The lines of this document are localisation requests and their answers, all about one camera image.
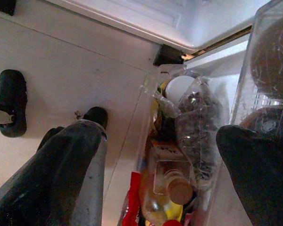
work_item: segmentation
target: red packaging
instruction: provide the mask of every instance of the red packaging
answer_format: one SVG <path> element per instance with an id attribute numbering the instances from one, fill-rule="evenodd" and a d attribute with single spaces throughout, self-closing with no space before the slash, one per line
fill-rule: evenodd
<path id="1" fill-rule="evenodd" d="M 140 182 L 140 173 L 132 172 L 130 189 L 127 194 L 128 204 L 122 221 L 122 226 L 138 226 L 140 211 L 140 198 L 138 190 L 140 187 Z"/>
<path id="2" fill-rule="evenodd" d="M 190 222 L 192 220 L 192 217 L 193 217 L 193 213 L 187 213 L 185 215 L 185 219 L 184 219 L 184 225 L 183 226 L 189 226 L 190 225 Z"/>
<path id="3" fill-rule="evenodd" d="M 182 226 L 177 220 L 168 220 L 162 226 Z"/>

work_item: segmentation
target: bottle cap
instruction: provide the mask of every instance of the bottle cap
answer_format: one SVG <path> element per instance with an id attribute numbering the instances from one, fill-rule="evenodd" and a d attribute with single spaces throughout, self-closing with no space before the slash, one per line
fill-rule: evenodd
<path id="1" fill-rule="evenodd" d="M 177 220 L 168 220 L 162 226 L 183 226 Z"/>
<path id="2" fill-rule="evenodd" d="M 172 202 L 179 205 L 187 204 L 193 197 L 193 189 L 189 182 L 183 178 L 177 178 L 171 181 L 167 187 L 167 191 Z"/>
<path id="3" fill-rule="evenodd" d="M 195 79 L 193 77 L 187 75 L 178 76 L 172 79 L 166 86 L 166 98 L 178 106 L 181 97 L 194 80 Z"/>

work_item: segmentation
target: plastic bottle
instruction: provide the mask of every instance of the plastic bottle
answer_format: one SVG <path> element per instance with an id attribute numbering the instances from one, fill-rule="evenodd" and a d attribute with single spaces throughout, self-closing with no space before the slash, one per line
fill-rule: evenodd
<path id="1" fill-rule="evenodd" d="M 146 225 L 163 226 L 168 220 L 180 221 L 183 206 L 172 202 L 168 195 L 154 194 L 153 182 L 154 175 L 145 169 L 141 174 L 140 201 Z"/>

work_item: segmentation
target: white lid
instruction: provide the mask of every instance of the white lid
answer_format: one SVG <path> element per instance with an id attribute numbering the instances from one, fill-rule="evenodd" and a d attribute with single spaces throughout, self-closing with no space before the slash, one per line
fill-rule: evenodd
<path id="1" fill-rule="evenodd" d="M 166 86 L 166 98 L 171 100 L 176 106 L 179 106 L 180 98 L 193 83 L 194 78 L 182 75 L 172 79 Z"/>

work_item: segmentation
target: brown round object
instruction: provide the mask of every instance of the brown round object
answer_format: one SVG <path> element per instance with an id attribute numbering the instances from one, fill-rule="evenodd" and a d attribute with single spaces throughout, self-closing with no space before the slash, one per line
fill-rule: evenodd
<path id="1" fill-rule="evenodd" d="M 283 101 L 283 18 L 259 36 L 250 62 L 251 75 L 258 91 Z"/>
<path id="2" fill-rule="evenodd" d="M 179 205 L 187 204 L 193 197 L 193 189 L 189 182 L 182 178 L 172 180 L 167 187 L 167 191 L 171 201 Z"/>
<path id="3" fill-rule="evenodd" d="M 240 126 L 270 139 L 283 140 L 283 107 L 260 108 L 248 115 Z"/>

